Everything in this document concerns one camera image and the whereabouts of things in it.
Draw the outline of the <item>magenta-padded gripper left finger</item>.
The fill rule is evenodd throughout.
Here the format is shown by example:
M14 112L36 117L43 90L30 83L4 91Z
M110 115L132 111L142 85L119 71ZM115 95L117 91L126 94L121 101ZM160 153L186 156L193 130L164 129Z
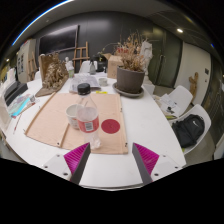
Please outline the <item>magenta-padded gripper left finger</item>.
M90 144L85 143L65 155L56 154L42 166L42 169L79 184L90 152Z

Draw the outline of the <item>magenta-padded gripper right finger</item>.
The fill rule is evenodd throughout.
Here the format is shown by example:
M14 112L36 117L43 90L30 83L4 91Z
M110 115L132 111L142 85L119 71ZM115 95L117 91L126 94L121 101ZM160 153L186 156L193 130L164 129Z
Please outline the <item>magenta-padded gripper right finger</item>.
M182 169L168 155L157 154L137 143L132 146L132 154L144 185Z

